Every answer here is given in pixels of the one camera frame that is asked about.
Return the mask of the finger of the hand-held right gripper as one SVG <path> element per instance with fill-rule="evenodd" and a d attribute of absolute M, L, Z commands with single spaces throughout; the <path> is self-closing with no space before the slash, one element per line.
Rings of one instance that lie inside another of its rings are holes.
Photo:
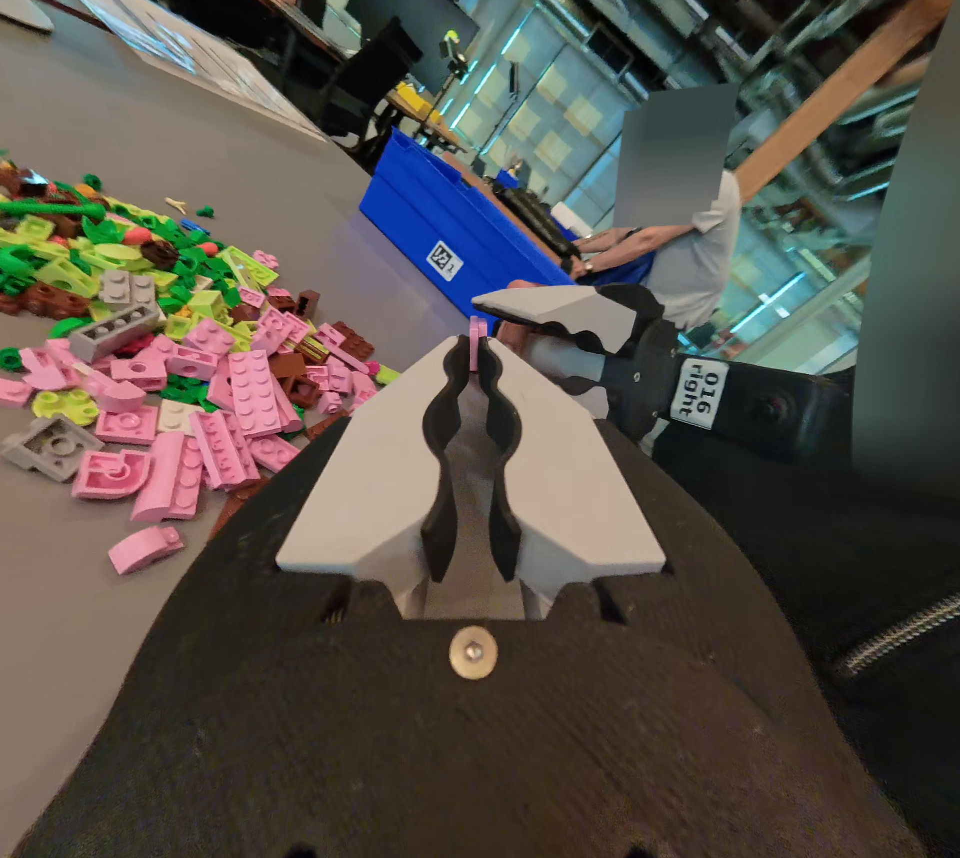
<path fill-rule="evenodd" d="M 601 384 L 604 354 L 586 351 L 565 338 L 531 334 L 521 358 L 593 418 L 609 416 L 609 396 Z"/>
<path fill-rule="evenodd" d="M 534 285 L 475 296 L 473 308 L 502 323 L 566 340 L 593 353 L 618 353 L 631 340 L 638 313 L 587 286 Z"/>

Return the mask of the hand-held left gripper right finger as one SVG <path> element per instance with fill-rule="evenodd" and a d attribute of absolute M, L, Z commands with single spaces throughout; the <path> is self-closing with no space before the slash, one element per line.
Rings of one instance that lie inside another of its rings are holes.
<path fill-rule="evenodd" d="M 480 387 L 498 452 L 490 551 L 524 615 L 546 617 L 568 585 L 662 572 L 666 553 L 591 414 L 498 339 L 480 340 Z"/>

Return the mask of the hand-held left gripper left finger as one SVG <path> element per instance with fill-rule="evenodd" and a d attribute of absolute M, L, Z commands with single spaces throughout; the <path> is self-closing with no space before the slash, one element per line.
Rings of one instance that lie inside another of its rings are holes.
<path fill-rule="evenodd" d="M 378 582 L 401 614 L 425 612 L 457 541 L 447 449 L 469 349 L 467 337 L 445 339 L 353 413 L 276 555 L 280 570 Z"/>

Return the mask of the pile of mixed toy bricks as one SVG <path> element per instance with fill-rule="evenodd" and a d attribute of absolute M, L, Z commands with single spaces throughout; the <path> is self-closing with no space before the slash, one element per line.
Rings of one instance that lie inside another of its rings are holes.
<path fill-rule="evenodd" d="M 80 502 L 192 519 L 203 490 L 255 489 L 400 376 L 347 324 L 315 323 L 319 295 L 281 288 L 267 252 L 94 175 L 48 180 L 2 153 L 1 183 L 2 313 L 52 324 L 2 348 L 2 407 L 32 414 L 14 435 L 36 419 L 77 428 L 85 451 L 59 484 Z"/>

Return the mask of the blue plastic bin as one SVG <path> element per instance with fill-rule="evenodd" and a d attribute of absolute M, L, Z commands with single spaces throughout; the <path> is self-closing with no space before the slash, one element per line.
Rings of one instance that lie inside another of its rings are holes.
<path fill-rule="evenodd" d="M 457 168 L 397 129 L 359 208 L 466 317 L 475 313 L 473 298 L 515 280 L 572 284 Z"/>

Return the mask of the small pink curved brick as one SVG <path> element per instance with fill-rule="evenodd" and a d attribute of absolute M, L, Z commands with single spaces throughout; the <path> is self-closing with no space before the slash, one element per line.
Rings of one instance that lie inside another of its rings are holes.
<path fill-rule="evenodd" d="M 141 529 L 115 544 L 109 561 L 119 576 L 133 574 L 182 551 L 185 544 L 177 528 L 160 524 Z"/>

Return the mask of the small yellow crate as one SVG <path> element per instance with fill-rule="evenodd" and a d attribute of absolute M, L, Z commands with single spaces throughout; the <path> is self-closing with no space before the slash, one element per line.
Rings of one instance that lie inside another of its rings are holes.
<path fill-rule="evenodd" d="M 411 114 L 415 120 L 434 123 L 441 120 L 440 113 L 433 107 L 431 101 L 424 98 L 412 86 L 400 83 L 391 95 L 398 102 L 400 109 Z"/>

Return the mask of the person's black jacket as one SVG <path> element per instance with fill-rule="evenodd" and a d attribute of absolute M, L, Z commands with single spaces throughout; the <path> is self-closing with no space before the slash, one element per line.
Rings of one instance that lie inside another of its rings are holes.
<path fill-rule="evenodd" d="M 654 461 L 777 601 L 846 740 L 933 856 L 959 855 L 958 503 L 873 487 L 849 420 L 807 466 L 672 422 Z"/>

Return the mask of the black office chair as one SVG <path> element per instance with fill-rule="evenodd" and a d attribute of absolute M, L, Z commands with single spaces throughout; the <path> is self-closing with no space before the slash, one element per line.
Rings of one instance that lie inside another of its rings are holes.
<path fill-rule="evenodd" d="M 332 74 L 320 93 L 316 124 L 329 137 L 357 138 L 343 149 L 357 157 L 367 144 L 367 132 L 377 106 L 423 57 L 423 51 L 393 15 Z"/>

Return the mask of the grey square plate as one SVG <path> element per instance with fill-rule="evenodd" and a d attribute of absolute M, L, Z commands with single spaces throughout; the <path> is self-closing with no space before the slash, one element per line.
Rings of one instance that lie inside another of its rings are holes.
<path fill-rule="evenodd" d="M 85 450 L 77 428 L 56 417 L 36 419 L 26 431 L 7 437 L 1 455 L 18 468 L 66 483 L 77 473 Z"/>

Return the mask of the printed paper sheet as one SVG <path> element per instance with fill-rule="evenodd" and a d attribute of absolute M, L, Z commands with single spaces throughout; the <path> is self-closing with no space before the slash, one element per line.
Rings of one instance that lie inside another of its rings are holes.
<path fill-rule="evenodd" d="M 327 141 L 250 60 L 220 38 L 151 0 L 79 1 L 144 60 Z"/>

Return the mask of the wooden post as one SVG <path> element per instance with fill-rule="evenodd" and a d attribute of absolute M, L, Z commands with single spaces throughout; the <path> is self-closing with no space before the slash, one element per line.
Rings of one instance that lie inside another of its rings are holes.
<path fill-rule="evenodd" d="M 735 171 L 747 204 L 948 17 L 954 0 L 908 0 Z"/>

